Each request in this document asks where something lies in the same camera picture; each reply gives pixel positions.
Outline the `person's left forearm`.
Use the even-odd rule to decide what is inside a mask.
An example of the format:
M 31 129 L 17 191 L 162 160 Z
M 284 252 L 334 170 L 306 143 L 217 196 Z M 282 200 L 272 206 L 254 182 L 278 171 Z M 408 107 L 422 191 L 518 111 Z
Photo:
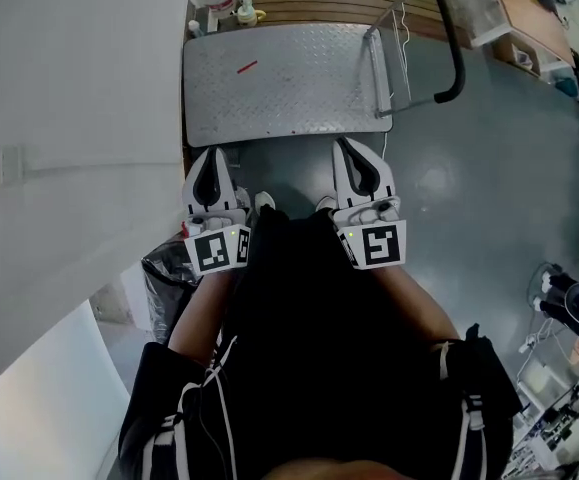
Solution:
M 235 274 L 205 275 L 171 333 L 168 348 L 208 367 L 233 291 Z

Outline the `grey wall socket box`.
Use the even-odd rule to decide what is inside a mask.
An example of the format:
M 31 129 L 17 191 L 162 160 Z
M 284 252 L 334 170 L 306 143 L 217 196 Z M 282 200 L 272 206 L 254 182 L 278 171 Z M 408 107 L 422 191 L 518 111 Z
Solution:
M 24 148 L 7 145 L 0 148 L 0 187 L 22 182 L 24 179 Z

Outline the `wooden table white legs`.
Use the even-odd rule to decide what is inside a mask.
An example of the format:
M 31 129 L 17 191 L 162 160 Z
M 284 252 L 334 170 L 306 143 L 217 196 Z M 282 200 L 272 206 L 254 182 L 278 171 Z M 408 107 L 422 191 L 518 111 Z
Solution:
M 536 50 L 544 51 L 554 61 L 552 69 L 565 65 L 574 67 L 574 58 L 565 29 L 558 16 L 543 8 L 538 0 L 496 0 L 502 21 L 478 31 L 471 39 L 473 47 L 493 43 L 498 38 L 512 34 Z

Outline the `yellow-green cup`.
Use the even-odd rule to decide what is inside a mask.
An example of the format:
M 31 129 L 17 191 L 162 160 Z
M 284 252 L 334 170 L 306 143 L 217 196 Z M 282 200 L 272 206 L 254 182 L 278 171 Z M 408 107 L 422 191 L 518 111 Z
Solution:
M 251 6 L 241 5 L 236 12 L 237 22 L 242 27 L 254 27 L 260 21 L 264 21 L 267 14 L 263 10 L 254 9 Z

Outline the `person's right forearm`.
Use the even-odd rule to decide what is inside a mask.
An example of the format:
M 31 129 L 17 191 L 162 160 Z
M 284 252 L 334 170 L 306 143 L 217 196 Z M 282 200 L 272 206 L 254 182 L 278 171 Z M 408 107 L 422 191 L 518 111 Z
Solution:
M 371 273 L 417 339 L 427 343 L 460 339 L 443 308 L 400 266 L 382 267 Z

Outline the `metal platform trolley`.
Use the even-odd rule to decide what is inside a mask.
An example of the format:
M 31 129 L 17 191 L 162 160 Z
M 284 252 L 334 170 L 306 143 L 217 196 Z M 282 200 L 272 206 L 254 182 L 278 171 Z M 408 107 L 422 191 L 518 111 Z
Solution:
M 213 33 L 183 48 L 186 138 L 208 147 L 304 135 L 387 133 L 396 114 L 456 99 L 465 85 L 461 46 L 446 0 L 436 0 L 454 69 L 449 88 L 412 97 L 395 0 L 371 25 L 306 23 Z M 243 74 L 236 71 L 258 60 Z

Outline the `wooden box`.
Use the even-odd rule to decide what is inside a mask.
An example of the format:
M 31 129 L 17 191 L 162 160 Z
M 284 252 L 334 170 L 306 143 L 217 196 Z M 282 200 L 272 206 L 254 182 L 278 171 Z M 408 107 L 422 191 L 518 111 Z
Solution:
M 507 33 L 491 43 L 493 57 L 503 63 L 525 71 L 537 78 L 541 69 L 535 49 L 522 39 Z

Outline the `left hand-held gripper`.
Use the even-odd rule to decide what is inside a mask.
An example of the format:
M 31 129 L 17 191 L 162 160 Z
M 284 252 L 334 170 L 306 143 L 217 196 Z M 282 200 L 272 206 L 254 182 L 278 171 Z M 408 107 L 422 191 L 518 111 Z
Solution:
M 245 267 L 251 228 L 246 225 L 247 211 L 237 197 L 237 187 L 221 148 L 209 147 L 196 159 L 186 177 L 182 200 L 190 214 L 207 211 L 211 205 L 214 210 L 184 220 L 187 231 L 184 244 L 195 274 L 204 276 Z

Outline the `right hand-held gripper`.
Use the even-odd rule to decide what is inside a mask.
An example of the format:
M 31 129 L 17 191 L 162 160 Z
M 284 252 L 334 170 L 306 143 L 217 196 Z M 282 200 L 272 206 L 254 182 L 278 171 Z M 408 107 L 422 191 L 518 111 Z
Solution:
M 400 199 L 394 196 L 389 165 L 368 146 L 342 136 L 333 144 L 333 172 L 340 209 L 332 220 L 352 267 L 404 264 L 407 224 L 399 216 Z

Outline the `person's black clothing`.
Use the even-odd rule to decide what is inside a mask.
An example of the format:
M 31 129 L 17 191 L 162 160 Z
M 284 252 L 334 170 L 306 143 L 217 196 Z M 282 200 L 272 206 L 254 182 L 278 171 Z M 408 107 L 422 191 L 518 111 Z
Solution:
M 491 341 L 416 338 L 326 210 L 264 208 L 208 367 L 151 342 L 122 480 L 500 480 L 520 401 Z

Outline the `black garbage bag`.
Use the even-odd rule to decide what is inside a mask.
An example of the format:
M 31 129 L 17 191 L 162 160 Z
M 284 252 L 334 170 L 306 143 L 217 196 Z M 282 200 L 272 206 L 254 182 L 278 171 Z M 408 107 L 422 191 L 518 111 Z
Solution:
M 178 235 L 141 259 L 154 339 L 167 344 L 179 317 L 197 289 L 184 241 Z

